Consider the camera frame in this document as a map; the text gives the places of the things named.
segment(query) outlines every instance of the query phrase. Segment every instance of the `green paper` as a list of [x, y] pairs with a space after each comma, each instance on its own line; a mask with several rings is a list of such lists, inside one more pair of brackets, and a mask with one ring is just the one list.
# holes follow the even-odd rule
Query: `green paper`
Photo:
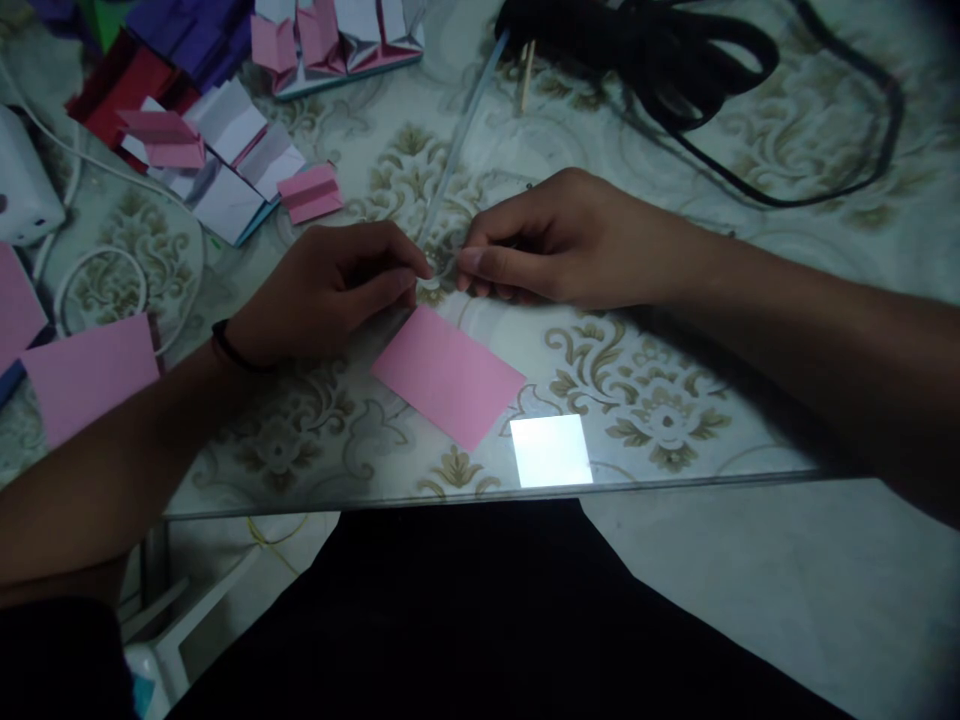
[[120, 28], [123, 27], [123, 20], [127, 13], [133, 9], [138, 0], [124, 3], [108, 3], [104, 0], [77, 0], [80, 12], [83, 13], [83, 19], [93, 33], [97, 44], [103, 48], [104, 52], [110, 49], [113, 41], [120, 34]]
[[127, 13], [137, 4], [136, 0], [125, 3], [108, 3], [104, 0], [93, 0], [97, 11], [97, 34], [100, 40], [100, 47], [106, 52], [113, 45], [113, 41], [120, 34], [120, 28], [123, 27], [123, 20]]

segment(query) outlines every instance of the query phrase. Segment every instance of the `wooden stick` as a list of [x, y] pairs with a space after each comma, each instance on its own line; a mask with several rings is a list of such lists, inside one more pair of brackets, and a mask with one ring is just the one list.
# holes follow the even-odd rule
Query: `wooden stick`
[[527, 95], [530, 94], [530, 71], [533, 68], [533, 53], [537, 50], [537, 41], [531, 40], [527, 49], [527, 65], [523, 71], [523, 92], [520, 94], [520, 114], [527, 111]]

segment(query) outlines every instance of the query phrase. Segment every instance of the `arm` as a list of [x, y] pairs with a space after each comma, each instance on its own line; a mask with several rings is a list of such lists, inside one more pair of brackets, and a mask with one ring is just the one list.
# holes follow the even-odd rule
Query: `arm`
[[[430, 267], [392, 223], [311, 230], [230, 321], [227, 337], [258, 365], [330, 356], [369, 316], [413, 304], [415, 273], [428, 277]], [[115, 603], [125, 566], [118, 558], [157, 522], [259, 377], [204, 343], [0, 492], [0, 547], [16, 548], [0, 554], [0, 607], [63, 594]]]
[[[503, 247], [510, 243], [516, 247]], [[580, 171], [481, 213], [458, 287], [582, 308], [671, 308], [817, 412], [874, 472], [960, 528], [960, 309], [710, 233]]]

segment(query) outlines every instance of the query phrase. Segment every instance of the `white paper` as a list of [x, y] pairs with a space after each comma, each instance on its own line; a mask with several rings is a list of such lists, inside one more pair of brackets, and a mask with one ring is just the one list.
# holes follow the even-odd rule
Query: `white paper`
[[422, 0], [382, 0], [383, 36], [388, 45], [404, 50], [423, 49]]
[[347, 70], [353, 70], [380, 47], [377, 0], [334, 0], [337, 25], [347, 44]]
[[579, 415], [513, 420], [520, 487], [589, 485], [590, 457]]
[[[143, 101], [143, 104], [140, 106], [140, 110], [143, 112], [166, 112], [166, 110], [163, 109], [163, 106], [151, 97], [148, 97]], [[123, 142], [120, 143], [120, 147], [133, 155], [144, 165], [150, 164], [150, 161], [147, 159], [147, 146], [144, 145], [140, 140], [137, 140], [135, 137], [133, 137], [133, 135], [124, 134]]]
[[236, 245], [262, 205], [260, 194], [224, 165], [193, 214], [211, 232]]
[[293, 146], [286, 128], [274, 123], [237, 166], [237, 172], [267, 202], [277, 197], [277, 183], [297, 174], [307, 161]]
[[207, 95], [190, 108], [184, 119], [195, 122], [207, 146], [231, 165], [267, 126], [267, 119], [236, 80], [225, 82]]
[[173, 190], [187, 205], [192, 205], [205, 186], [220, 169], [220, 160], [216, 155], [207, 155], [206, 164], [197, 170], [193, 168], [147, 168], [147, 175]]
[[297, 17], [297, 0], [257, 0], [255, 8], [257, 15], [276, 25]]

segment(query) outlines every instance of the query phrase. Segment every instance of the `patterned table cover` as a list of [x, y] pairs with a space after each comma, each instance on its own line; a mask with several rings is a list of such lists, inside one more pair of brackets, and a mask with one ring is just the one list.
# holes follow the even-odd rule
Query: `patterned table cover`
[[[509, 421], [579, 413], [591, 490], [768, 482], [850, 473], [829, 434], [769, 382], [655, 310], [579, 313], [521, 308], [453, 289], [453, 258], [470, 218], [565, 166], [579, 166], [712, 229], [853, 280], [960, 302], [956, 183], [960, 104], [946, 38], [909, 0], [817, 3], [828, 25], [902, 83], [907, 114], [890, 172], [841, 200], [766, 210], [727, 192], [644, 120], [615, 76], [594, 82], [538, 57], [527, 113], [517, 113], [520, 68], [499, 64], [429, 237], [427, 207], [455, 128], [493, 47], [496, 0], [437, 0], [426, 17], [423, 62], [289, 103], [247, 64], [241, 80], [311, 161], [333, 161], [344, 210], [319, 224], [390, 219], [420, 238], [440, 279], [420, 287], [436, 308], [521, 370], [528, 382], [480, 447], [458, 448], [369, 376], [404, 317], [378, 319], [334, 362], [302, 362], [216, 435], [190, 469], [167, 515], [189, 517], [529, 497]], [[717, 0], [704, 8], [747, 17], [770, 32], [781, 66], [690, 137], [764, 190], [801, 197], [842, 182], [878, 145], [882, 96], [809, 38], [785, 0]], [[63, 102], [79, 86], [76, 43], [37, 24], [5, 49], [42, 118], [70, 141]], [[0, 85], [0, 100], [10, 101]], [[123, 164], [84, 132], [96, 157]], [[42, 154], [61, 194], [71, 160]], [[199, 297], [172, 366], [233, 313], [305, 228], [281, 210], [240, 250], [198, 240], [166, 200], [85, 166], [80, 191], [44, 275], [97, 245], [143, 265], [161, 334], [185, 299]], [[73, 331], [128, 315], [132, 270], [103, 256], [67, 297]], [[0, 410], [0, 482], [46, 452], [29, 382]], [[539, 494], [561, 492], [537, 490]]]

